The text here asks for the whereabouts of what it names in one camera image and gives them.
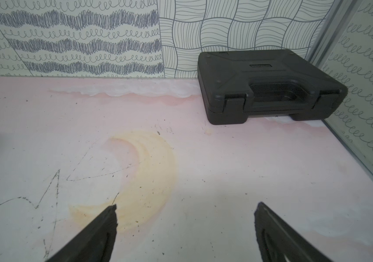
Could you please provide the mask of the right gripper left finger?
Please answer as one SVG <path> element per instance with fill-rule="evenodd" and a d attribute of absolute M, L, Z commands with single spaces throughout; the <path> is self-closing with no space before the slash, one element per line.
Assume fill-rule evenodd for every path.
<path fill-rule="evenodd" d="M 49 261 L 109 262 L 117 236 L 116 209 L 116 205 L 106 207 Z"/>

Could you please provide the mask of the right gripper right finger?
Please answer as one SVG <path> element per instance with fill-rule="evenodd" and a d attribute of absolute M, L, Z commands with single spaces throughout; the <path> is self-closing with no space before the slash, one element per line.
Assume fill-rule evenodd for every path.
<path fill-rule="evenodd" d="M 264 262 L 332 261 L 305 240 L 265 203 L 258 203 L 254 216 L 256 239 Z"/>

